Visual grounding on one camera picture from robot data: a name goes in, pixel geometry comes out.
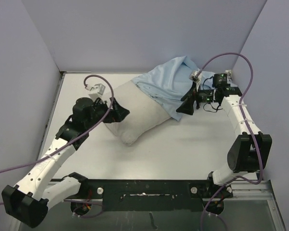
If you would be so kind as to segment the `white pillow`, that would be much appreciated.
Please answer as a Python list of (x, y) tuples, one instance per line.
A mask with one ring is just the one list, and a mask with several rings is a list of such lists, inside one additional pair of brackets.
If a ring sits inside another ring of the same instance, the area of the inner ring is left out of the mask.
[(119, 105), (130, 113), (122, 122), (105, 124), (125, 145), (132, 145), (143, 133), (170, 119), (161, 105), (143, 93), (132, 81), (114, 89)]

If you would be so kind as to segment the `light blue pillowcase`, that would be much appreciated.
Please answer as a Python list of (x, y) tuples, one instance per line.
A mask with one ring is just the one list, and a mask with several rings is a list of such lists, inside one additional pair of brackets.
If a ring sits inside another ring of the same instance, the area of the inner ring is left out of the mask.
[(133, 84), (149, 98), (157, 102), (173, 119), (180, 121), (181, 113), (176, 109), (181, 98), (192, 87), (189, 79), (199, 68), (187, 56), (173, 58), (156, 66), (151, 71), (132, 79)]

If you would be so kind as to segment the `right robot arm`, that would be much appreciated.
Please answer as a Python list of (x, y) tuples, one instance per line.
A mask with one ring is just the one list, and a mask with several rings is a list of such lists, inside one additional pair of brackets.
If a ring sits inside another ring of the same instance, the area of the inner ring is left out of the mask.
[(177, 108), (178, 113), (193, 115), (201, 103), (217, 103), (229, 118), (236, 139), (227, 154), (226, 163), (212, 173), (212, 180), (205, 184), (205, 192), (211, 197), (222, 191), (222, 185), (232, 179), (248, 173), (264, 170), (272, 146), (272, 137), (255, 125), (239, 87), (231, 86), (227, 74), (215, 74), (211, 77), (212, 89), (203, 88), (204, 81), (198, 71), (192, 72), (190, 90), (181, 98), (182, 104)]

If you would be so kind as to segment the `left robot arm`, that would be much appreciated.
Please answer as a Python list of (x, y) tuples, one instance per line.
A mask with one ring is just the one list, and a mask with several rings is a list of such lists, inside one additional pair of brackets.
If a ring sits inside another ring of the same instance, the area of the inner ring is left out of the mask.
[(33, 168), (14, 186), (7, 185), (1, 192), (3, 205), (8, 215), (31, 228), (45, 219), (48, 211), (71, 195), (82, 198), (89, 186), (86, 177), (71, 173), (58, 185), (48, 187), (49, 182), (63, 163), (74, 154), (88, 138), (91, 128), (99, 123), (123, 121), (129, 110), (110, 99), (108, 106), (101, 98), (79, 98), (72, 114), (58, 130), (48, 151)]

